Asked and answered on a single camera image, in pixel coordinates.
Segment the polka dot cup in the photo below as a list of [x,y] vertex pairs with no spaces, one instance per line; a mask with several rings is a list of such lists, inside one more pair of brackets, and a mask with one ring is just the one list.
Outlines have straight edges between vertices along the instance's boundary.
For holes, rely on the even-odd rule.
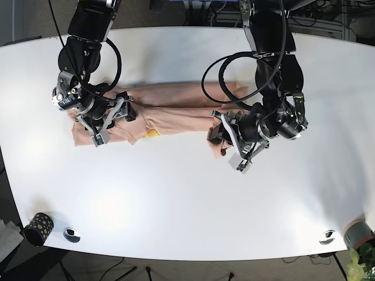
[[53,221],[44,213],[37,213],[23,230],[25,238],[34,246],[40,247],[52,232]]

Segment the white table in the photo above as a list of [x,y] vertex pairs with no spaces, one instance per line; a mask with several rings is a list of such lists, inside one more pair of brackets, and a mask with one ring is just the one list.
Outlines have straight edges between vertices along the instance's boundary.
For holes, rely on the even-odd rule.
[[[219,57],[250,49],[241,29],[127,29],[109,38],[122,55],[120,88],[198,82]],[[71,121],[51,101],[59,40],[0,48],[0,144],[23,225],[46,212],[55,228],[45,245],[133,258],[345,249],[340,238],[328,246],[319,239],[362,212],[375,226],[375,49],[305,35],[295,41],[309,128],[295,141],[272,140],[245,176],[229,156],[214,159],[204,132],[74,147]],[[113,51],[103,44],[101,55],[93,83],[115,76]],[[254,71],[254,61],[241,59],[226,79],[254,87]],[[80,233],[79,243],[64,239],[66,227]]]

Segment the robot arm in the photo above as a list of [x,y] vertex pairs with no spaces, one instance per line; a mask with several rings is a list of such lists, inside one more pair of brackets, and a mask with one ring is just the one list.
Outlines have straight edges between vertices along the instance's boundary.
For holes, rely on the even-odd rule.
[[[136,117],[129,103],[132,98],[127,96],[126,92],[117,95],[114,100],[103,96],[115,87],[121,75],[120,53],[107,39],[120,2],[121,0],[79,0],[68,29],[70,36],[59,55],[61,72],[57,87],[53,91],[53,103],[61,110],[74,109],[77,112],[76,121],[90,132],[96,146],[110,140],[107,129],[113,126],[113,119],[125,118],[130,122]],[[209,132],[208,140],[213,143],[225,141],[233,145],[236,154],[230,162],[235,169],[245,172],[250,167],[252,158],[269,147],[272,138],[281,135],[287,139],[296,139],[307,128],[302,93],[304,77],[295,56],[291,54],[296,48],[287,24],[287,16],[290,10],[300,8],[313,0],[239,2],[243,28],[252,52],[223,58],[226,60],[219,71],[219,83],[231,103],[236,103],[248,113],[236,115],[213,112],[213,115],[221,120],[221,124]],[[114,49],[118,71],[111,85],[91,85],[90,74],[100,63],[102,42],[108,43]],[[257,60],[255,82],[258,90],[248,97],[260,92],[263,96],[262,104],[246,104],[243,102],[245,98],[238,99],[225,85],[224,71],[239,57],[252,57]],[[202,88],[207,96],[204,78],[208,70],[202,80]],[[287,100],[288,97],[291,97],[291,103]]]
[[[291,8],[301,2],[283,1]],[[304,77],[296,57],[291,54],[296,47],[287,24],[288,11],[285,11],[283,1],[240,0],[243,28],[252,52],[229,56],[219,71],[219,83],[224,93],[232,103],[248,110],[248,113],[213,112],[221,124],[209,132],[208,140],[213,143],[226,141],[233,145],[236,153],[230,164],[243,173],[250,167],[252,158],[269,147],[272,138],[283,136],[290,140],[297,139],[308,125],[302,93]],[[250,96],[260,92],[262,104],[247,105],[225,85],[223,76],[226,67],[240,57],[257,60],[255,82],[258,90]]]
[[[113,119],[135,120],[130,105],[131,97],[121,93],[115,100],[103,97],[120,79],[121,55],[113,42],[107,39],[121,0],[79,0],[70,22],[66,45],[59,54],[60,74],[53,90],[53,103],[60,110],[73,109],[80,122],[98,146],[110,140],[107,129]],[[117,55],[117,74],[111,85],[91,85],[90,74],[100,63],[101,43],[107,42]]]

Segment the gray pot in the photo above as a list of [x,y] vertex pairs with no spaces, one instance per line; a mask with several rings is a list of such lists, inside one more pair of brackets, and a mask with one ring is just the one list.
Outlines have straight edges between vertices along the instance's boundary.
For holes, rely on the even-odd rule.
[[356,220],[352,221],[344,230],[344,242],[348,249],[358,250],[365,242],[375,246],[375,235],[365,221]]

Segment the white cloth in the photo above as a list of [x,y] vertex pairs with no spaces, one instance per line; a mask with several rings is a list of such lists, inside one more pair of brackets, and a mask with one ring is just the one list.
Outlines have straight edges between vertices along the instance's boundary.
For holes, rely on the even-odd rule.
[[0,262],[2,262],[23,240],[20,228],[12,221],[4,224],[0,220]]

